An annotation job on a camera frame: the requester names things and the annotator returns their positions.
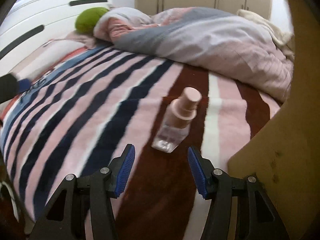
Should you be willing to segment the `striped pink navy bed blanket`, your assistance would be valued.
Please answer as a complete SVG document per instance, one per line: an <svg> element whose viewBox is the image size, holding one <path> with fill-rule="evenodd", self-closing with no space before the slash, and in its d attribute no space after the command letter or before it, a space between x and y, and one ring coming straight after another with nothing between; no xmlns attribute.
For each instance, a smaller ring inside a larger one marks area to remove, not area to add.
<svg viewBox="0 0 320 240"><path fill-rule="evenodd" d="M152 148L168 105L185 87L202 94L189 135L172 153ZM210 203L196 191L187 151L214 166L245 146L280 105L203 68L117 50L79 49L50 65L4 112L1 152L32 220L63 178L87 176L136 149L125 192L112 201L120 239L200 239Z"/></svg>

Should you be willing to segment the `pink grey striped duvet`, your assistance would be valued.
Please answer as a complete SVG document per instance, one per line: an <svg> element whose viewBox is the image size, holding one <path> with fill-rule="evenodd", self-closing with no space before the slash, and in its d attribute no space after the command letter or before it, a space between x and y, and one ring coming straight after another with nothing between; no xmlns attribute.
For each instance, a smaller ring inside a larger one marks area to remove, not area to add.
<svg viewBox="0 0 320 240"><path fill-rule="evenodd" d="M289 97L293 62L263 26L212 8L174 8L156 15L121 7L93 34L120 50L202 67L247 83L278 101Z"/></svg>

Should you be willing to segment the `green round pillow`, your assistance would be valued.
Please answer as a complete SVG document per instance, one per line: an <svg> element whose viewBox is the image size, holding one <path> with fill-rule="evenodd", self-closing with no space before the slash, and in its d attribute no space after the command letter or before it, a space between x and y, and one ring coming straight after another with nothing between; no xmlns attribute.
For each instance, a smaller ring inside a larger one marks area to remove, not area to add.
<svg viewBox="0 0 320 240"><path fill-rule="evenodd" d="M93 34L93 30L100 20L109 10L105 7L95 7L84 10L75 21L76 31L82 34Z"/></svg>

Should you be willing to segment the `white bed headboard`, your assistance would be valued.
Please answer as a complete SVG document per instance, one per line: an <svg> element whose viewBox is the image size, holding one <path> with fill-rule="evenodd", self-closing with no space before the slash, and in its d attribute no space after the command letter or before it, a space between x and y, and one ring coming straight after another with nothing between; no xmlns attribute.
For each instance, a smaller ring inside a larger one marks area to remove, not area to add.
<svg viewBox="0 0 320 240"><path fill-rule="evenodd" d="M105 7L112 0L20 0L1 24L1 75L47 41L74 30L84 10Z"/></svg>

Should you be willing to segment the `brown cardboard box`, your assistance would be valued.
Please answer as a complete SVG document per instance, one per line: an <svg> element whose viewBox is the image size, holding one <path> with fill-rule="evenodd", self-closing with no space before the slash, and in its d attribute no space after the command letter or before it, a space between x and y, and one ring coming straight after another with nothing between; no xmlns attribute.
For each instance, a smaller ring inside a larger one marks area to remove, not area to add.
<svg viewBox="0 0 320 240"><path fill-rule="evenodd" d="M288 2L296 52L290 96L228 171L256 174L289 237L300 239L319 214L319 22L305 1Z"/></svg>

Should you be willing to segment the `cream fleece blanket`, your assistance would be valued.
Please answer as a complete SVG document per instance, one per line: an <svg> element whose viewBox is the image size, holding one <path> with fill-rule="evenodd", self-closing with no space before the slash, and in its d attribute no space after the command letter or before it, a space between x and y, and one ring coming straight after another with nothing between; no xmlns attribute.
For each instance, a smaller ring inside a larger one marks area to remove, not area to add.
<svg viewBox="0 0 320 240"><path fill-rule="evenodd" d="M276 47L282 51L286 58L292 62L295 60L294 33L282 31L275 24L252 11L239 9L236 14L265 28L271 35Z"/></svg>

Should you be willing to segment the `pink spray bottle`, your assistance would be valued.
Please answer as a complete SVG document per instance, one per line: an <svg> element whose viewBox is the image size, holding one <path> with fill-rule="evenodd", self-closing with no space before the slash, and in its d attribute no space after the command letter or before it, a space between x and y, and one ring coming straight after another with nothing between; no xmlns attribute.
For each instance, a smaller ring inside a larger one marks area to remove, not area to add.
<svg viewBox="0 0 320 240"><path fill-rule="evenodd" d="M188 136L190 124L197 116L201 93L193 87L185 87L181 95L167 107L163 121L151 147L171 153Z"/></svg>

